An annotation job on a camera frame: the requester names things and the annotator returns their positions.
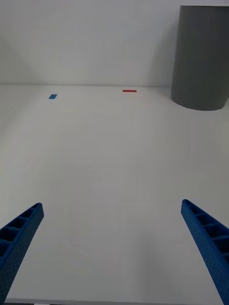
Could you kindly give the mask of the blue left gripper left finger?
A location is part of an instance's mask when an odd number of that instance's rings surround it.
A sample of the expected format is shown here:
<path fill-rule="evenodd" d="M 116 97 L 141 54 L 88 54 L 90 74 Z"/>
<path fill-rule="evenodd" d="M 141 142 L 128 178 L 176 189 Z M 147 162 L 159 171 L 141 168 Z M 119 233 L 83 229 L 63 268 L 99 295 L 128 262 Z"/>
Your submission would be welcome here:
<path fill-rule="evenodd" d="M 0 303 L 4 304 L 15 276 L 44 218 L 36 203 L 0 230 Z"/>

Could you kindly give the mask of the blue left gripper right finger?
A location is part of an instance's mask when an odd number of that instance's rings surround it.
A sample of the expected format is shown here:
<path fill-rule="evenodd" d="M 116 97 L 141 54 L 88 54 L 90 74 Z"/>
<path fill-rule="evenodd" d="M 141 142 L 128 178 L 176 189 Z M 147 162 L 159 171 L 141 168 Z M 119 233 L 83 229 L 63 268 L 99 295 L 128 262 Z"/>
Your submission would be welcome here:
<path fill-rule="evenodd" d="M 184 199 L 181 215 L 197 245 L 223 304 L 229 304 L 229 229 Z"/>

